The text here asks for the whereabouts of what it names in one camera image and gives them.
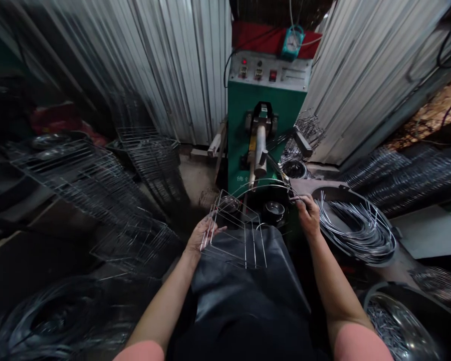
red cloth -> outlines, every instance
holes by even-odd
[[[90,124],[82,120],[73,103],[36,109],[30,116],[30,125],[38,135],[60,133],[62,130],[78,130],[88,134],[97,146],[105,146],[109,142],[103,135],[95,132]]]

wire coil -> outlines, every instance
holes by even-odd
[[[344,253],[369,265],[382,265],[393,257],[396,238],[373,204],[325,202],[323,191],[321,199],[315,202],[319,206],[322,231]]]

red button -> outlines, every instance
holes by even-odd
[[[269,73],[269,81],[276,81],[277,70],[271,70]]]

corrugated metal wall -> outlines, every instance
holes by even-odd
[[[92,109],[133,92],[159,131],[204,145],[227,113],[227,0],[0,0],[0,37],[18,54],[15,35],[26,58]]]
[[[341,164],[431,74],[451,0],[337,2],[316,54],[303,109],[326,138],[312,161]],[[451,50],[451,38],[444,50]]]

green machine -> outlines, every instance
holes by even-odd
[[[268,163],[281,158],[286,144],[283,140],[289,136],[295,136],[303,153],[310,149],[303,137],[294,133],[294,123],[307,94],[311,70],[312,60],[288,62],[250,51],[232,56],[228,85],[230,194],[244,184],[252,188],[253,181],[272,178],[274,167]]]

